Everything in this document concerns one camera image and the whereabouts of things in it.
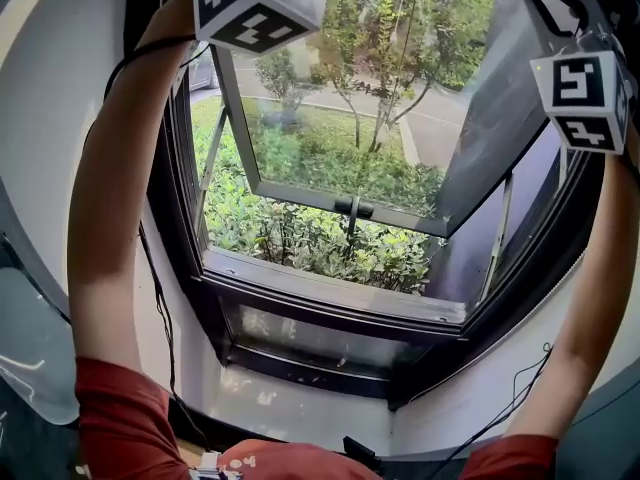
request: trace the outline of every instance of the window sill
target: window sill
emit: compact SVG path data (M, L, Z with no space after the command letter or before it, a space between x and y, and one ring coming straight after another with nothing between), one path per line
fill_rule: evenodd
M466 304L359 285L211 247L205 269L243 283L364 313L417 322L462 325Z

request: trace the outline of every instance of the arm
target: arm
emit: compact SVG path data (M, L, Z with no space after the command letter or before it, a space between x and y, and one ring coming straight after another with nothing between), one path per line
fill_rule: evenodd
M191 0L169 0L138 46L193 33ZM158 131L188 43L118 76L87 138L69 217L69 303L76 355L140 371L133 318L138 225Z
M627 145L634 163L638 134ZM506 435L560 439L600 373L624 316L638 249L640 194L620 158L607 156L600 201L573 298L553 352Z

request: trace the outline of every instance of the green shrub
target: green shrub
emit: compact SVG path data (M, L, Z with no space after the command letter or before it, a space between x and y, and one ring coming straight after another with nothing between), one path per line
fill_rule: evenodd
M205 124L202 116L212 113L205 107L206 101L192 107L199 171L215 121L214 117ZM376 190L388 190L384 197L395 198L395 191L398 200L404 198L409 204L417 205L420 201L416 194L422 193L422 197L428 198L424 195L425 186L433 183L437 190L440 182L437 171L434 176L434 171L408 167L391 151L368 154L350 145L336 146L334 141L317 135L301 140L300 136L284 133L281 128L263 128L258 140L255 137L254 140L258 163L264 169L261 170L263 177L292 179L332 193L351 195L354 193L351 190L360 186L365 187L360 190L363 197L375 200L370 194L376 193L376 187L382 187ZM327 161L334 164L328 167ZM402 179L414 183L415 193L410 192L410 187L400 186L398 180ZM204 215L211 244L229 251L405 293L420 292L427 283L426 251L431 237L358 221L349 240L348 219L342 215L253 195L228 125L220 141Z

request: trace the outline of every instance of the fiducial marker cube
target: fiducial marker cube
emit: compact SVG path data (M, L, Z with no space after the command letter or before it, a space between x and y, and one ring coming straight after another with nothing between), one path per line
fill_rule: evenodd
M320 30L326 0L194 0L196 37L254 56Z
M540 98L568 149L621 154L630 90L612 51L531 61Z

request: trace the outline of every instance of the white wall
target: white wall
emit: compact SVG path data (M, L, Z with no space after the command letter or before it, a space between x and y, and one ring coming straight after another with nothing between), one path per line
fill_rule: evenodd
M393 421L391 455L418 454L458 446L511 402L514 374L540 360L544 355L543 344L547 341L553 343L556 337L571 299L577 266L553 296L486 356L397 411ZM640 268L636 269L621 330L593 389L640 357L638 329ZM518 377L518 391L533 374L532 370ZM485 437L502 433L507 425L508 421L489 431Z
M0 20L0 176L22 226L65 290L73 179L105 83L122 57L124 9L125 0L11 0ZM189 405L281 439L341 450L342 438L351 435L388 452L391 424L383 402L241 368L227 369L220 382L220 363L178 286L148 205L143 222L173 316L177 391ZM143 369L168 387L167 343L140 244L135 312ZM261 405L272 393L272 403Z
M122 57L125 0L11 0L2 14L0 176L21 224L65 289L67 217L84 137ZM177 387L207 410L221 367L180 290L148 206L143 221L173 315ZM145 372L169 385L149 265L136 258L136 330Z

